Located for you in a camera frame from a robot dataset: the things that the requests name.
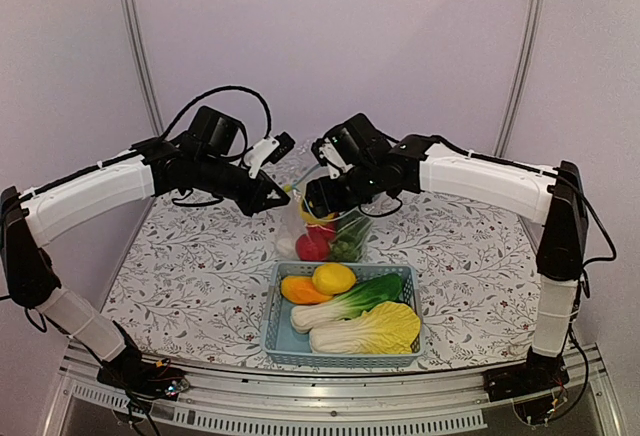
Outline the blue zipper clear bag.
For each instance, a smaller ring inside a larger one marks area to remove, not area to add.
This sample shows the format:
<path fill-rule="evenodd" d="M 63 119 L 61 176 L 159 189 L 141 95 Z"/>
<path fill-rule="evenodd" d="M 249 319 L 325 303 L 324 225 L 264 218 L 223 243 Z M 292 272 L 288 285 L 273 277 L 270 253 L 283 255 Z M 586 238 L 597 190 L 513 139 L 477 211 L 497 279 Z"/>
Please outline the blue zipper clear bag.
<path fill-rule="evenodd" d="M 276 231 L 278 255 L 287 260 L 357 263 L 364 259 L 372 220 L 358 209 L 316 217 L 306 206 L 306 184 L 323 176 L 313 165 L 284 187 L 290 196 Z"/>

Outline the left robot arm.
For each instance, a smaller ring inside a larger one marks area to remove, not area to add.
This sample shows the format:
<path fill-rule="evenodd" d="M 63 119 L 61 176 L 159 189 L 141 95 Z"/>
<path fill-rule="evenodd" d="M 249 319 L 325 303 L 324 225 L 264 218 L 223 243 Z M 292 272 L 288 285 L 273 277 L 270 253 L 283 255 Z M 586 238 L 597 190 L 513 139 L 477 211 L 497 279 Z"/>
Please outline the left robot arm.
<path fill-rule="evenodd" d="M 60 237 L 135 202 L 178 191 L 207 193 L 214 203 L 230 200 L 245 216 L 288 203 L 288 195 L 264 172 L 294 146 L 291 136 L 266 135 L 233 155 L 244 125 L 209 107 L 197 110 L 188 129 L 135 143 L 39 188 L 3 191 L 1 260 L 9 299 L 61 328 L 88 347 L 128 390 L 148 382 L 148 368 L 124 332 L 56 274 L 47 247 Z"/>

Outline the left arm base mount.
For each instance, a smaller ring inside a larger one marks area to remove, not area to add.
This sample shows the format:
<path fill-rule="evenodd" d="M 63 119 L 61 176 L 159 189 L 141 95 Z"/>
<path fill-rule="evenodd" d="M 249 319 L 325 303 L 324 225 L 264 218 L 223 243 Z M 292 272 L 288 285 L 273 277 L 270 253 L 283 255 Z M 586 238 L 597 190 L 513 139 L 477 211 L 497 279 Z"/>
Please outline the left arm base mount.
<path fill-rule="evenodd" d="M 115 326 L 124 338 L 125 347 L 114 360 L 101 362 L 98 382 L 149 400 L 175 401 L 179 394 L 190 388 L 186 373 L 174 367 L 170 358 L 154 363 L 144 361 L 133 339 L 118 323 Z"/>

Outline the green grapes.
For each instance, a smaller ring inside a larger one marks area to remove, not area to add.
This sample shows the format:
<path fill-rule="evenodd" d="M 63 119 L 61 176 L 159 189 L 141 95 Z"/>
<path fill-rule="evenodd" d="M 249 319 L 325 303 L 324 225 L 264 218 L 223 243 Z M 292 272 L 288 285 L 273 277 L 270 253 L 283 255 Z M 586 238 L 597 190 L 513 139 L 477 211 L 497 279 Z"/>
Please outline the green grapes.
<path fill-rule="evenodd" d="M 353 239 L 336 239 L 330 247 L 331 262 L 357 263 L 363 255 L 363 244 Z"/>

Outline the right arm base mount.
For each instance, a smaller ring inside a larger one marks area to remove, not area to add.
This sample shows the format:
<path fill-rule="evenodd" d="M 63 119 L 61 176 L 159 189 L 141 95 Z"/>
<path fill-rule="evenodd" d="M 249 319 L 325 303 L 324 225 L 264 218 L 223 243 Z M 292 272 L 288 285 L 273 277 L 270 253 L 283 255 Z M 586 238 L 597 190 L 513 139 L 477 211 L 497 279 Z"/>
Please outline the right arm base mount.
<path fill-rule="evenodd" d="M 568 401 L 569 375 L 562 356 L 529 350 L 523 363 L 484 371 L 482 377 L 489 400 L 514 400 L 516 416 L 529 426 L 548 424 Z"/>

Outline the red bell pepper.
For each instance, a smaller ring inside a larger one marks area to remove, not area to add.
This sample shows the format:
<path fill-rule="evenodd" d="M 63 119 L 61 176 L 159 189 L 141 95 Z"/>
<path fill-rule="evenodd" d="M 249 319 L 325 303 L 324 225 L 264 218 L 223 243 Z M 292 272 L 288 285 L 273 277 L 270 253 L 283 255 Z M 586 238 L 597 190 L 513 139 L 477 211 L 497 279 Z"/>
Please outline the red bell pepper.
<path fill-rule="evenodd" d="M 333 241 L 336 237 L 336 225 L 334 222 L 307 224 L 306 230 L 310 236 L 321 237 L 326 241 Z"/>

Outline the yellow lemon front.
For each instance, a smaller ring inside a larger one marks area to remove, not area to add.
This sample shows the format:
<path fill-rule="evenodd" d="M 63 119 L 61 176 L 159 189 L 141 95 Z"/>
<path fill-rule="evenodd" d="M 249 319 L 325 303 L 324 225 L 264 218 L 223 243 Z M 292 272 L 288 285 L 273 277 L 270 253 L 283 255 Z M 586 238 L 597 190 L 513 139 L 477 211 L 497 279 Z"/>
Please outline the yellow lemon front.
<path fill-rule="evenodd" d="M 321 215 L 320 210 L 315 209 L 305 197 L 300 199 L 299 215 L 305 224 L 319 226 L 325 226 L 335 221 L 339 216 L 336 212 Z"/>

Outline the white radish with leaves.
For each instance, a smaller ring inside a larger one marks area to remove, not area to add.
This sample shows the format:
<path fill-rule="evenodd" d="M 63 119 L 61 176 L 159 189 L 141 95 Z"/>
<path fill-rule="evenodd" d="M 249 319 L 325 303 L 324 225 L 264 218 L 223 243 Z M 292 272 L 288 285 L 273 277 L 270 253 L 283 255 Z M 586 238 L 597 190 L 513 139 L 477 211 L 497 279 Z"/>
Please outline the white radish with leaves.
<path fill-rule="evenodd" d="M 290 237 L 282 237 L 276 241 L 276 250 L 285 259 L 294 259 L 297 256 L 295 242 Z"/>

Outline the green bell pepper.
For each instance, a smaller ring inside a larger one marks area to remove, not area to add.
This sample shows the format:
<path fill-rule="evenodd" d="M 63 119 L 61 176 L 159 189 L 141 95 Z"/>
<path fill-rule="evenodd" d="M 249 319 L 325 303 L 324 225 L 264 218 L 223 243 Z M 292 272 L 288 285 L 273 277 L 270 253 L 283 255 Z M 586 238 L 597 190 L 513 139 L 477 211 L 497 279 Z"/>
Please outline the green bell pepper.
<path fill-rule="evenodd" d="M 372 220 L 360 213 L 351 213 L 337 224 L 338 240 L 362 241 L 372 226 Z"/>

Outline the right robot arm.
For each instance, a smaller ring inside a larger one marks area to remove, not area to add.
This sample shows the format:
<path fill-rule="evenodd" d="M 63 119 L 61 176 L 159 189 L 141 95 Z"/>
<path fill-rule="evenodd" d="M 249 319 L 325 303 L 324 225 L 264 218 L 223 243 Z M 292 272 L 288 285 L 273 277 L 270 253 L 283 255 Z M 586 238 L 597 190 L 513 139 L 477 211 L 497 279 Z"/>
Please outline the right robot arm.
<path fill-rule="evenodd" d="M 537 392 L 552 380 L 565 345 L 583 271 L 588 216 L 578 168 L 532 166 L 464 150 L 439 135 L 392 142 L 364 114 L 316 139 L 311 151 L 328 175 L 304 200 L 317 218 L 371 203 L 385 193 L 442 193 L 515 213 L 543 228 L 536 255 L 541 294 L 530 355 L 517 383 Z"/>

